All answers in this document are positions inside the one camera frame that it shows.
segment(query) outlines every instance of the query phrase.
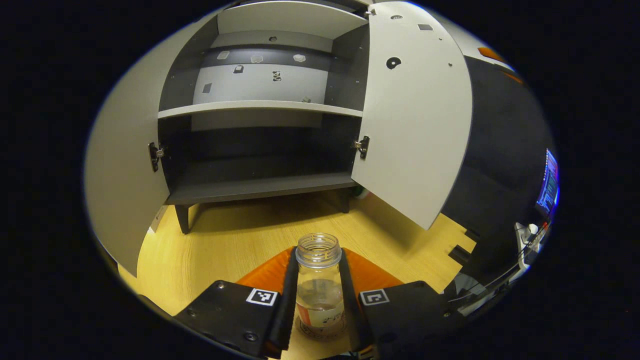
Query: monitor screen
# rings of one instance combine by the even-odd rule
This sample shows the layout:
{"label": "monitor screen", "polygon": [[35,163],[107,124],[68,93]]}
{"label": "monitor screen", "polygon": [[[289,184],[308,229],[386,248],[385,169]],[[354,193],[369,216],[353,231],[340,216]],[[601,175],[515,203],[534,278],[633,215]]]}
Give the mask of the monitor screen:
{"label": "monitor screen", "polygon": [[558,165],[553,154],[547,149],[547,164],[540,196],[536,201],[539,210],[546,216],[555,208],[558,200]]}

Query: glass jar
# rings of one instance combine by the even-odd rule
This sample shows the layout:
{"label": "glass jar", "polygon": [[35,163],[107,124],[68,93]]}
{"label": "glass jar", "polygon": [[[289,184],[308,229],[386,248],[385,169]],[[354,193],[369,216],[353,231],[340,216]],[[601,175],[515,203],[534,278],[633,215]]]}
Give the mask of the glass jar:
{"label": "glass jar", "polygon": [[311,338],[331,340],[346,328],[339,262],[342,249],[330,234],[313,233],[298,240],[300,329]]}

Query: cabinet hinge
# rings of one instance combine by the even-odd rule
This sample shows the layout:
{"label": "cabinet hinge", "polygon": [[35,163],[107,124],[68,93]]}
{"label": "cabinet hinge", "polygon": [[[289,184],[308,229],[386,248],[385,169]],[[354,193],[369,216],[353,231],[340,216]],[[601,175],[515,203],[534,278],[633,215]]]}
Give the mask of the cabinet hinge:
{"label": "cabinet hinge", "polygon": [[351,147],[354,147],[360,151],[360,159],[367,158],[367,150],[369,149],[369,137],[365,136],[360,141],[354,141],[351,144]]}
{"label": "cabinet hinge", "polygon": [[149,158],[151,159],[151,167],[154,169],[154,172],[158,171],[158,161],[160,158],[164,157],[164,151],[166,147],[159,146],[156,147],[156,143],[149,143]]}

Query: cabinet shelf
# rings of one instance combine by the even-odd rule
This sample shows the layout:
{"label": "cabinet shelf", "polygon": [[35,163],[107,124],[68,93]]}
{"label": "cabinet shelf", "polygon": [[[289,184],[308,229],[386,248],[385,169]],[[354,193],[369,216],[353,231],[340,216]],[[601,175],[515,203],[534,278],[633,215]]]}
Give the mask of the cabinet shelf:
{"label": "cabinet shelf", "polygon": [[350,172],[323,172],[325,169],[307,160],[259,156],[197,161],[189,164],[166,203],[190,205],[256,199],[357,185]]}
{"label": "cabinet shelf", "polygon": [[242,100],[242,101],[207,102],[205,104],[182,106],[180,108],[160,111],[158,113],[158,118],[163,119],[168,117],[178,117],[178,116],[191,115],[196,113],[205,113],[209,111],[241,110],[241,109],[301,110],[301,111],[314,111],[319,113],[347,115],[347,116],[353,116],[353,117],[362,117],[362,111],[347,109],[347,108],[340,108],[338,106],[313,104],[311,102]]}
{"label": "cabinet shelf", "polygon": [[367,19],[322,4],[301,1],[264,1],[226,9],[218,15],[221,34],[279,30],[335,39]]}

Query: cabinet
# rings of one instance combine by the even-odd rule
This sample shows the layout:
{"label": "cabinet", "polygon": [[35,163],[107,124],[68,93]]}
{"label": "cabinet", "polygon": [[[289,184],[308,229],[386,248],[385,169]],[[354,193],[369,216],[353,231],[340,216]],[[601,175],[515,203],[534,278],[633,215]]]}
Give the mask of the cabinet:
{"label": "cabinet", "polygon": [[107,99],[88,146],[87,208],[107,251],[136,275],[163,204],[184,217],[199,202],[356,184],[428,229],[465,153],[468,71],[422,8],[368,10],[244,4],[145,55]]}

